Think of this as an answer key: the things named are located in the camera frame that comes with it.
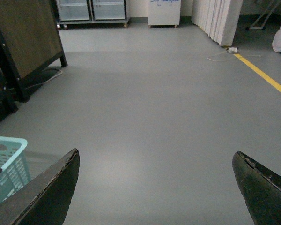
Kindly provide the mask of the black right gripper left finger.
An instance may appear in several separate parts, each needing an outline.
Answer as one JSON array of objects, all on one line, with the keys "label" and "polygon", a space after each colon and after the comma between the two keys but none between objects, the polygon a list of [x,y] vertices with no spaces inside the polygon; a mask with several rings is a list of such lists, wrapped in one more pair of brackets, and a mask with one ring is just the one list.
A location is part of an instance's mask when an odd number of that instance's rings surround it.
[{"label": "black right gripper left finger", "polygon": [[73,149],[0,203],[0,225],[63,224],[75,191],[79,168],[79,151]]}]

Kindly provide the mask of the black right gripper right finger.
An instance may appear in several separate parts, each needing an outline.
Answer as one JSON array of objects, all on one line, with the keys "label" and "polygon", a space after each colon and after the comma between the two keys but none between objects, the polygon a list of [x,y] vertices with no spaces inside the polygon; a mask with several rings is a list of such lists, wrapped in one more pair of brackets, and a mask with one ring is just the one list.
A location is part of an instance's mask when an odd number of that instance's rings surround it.
[{"label": "black right gripper right finger", "polygon": [[254,224],[281,225],[281,176],[241,151],[232,167]]}]

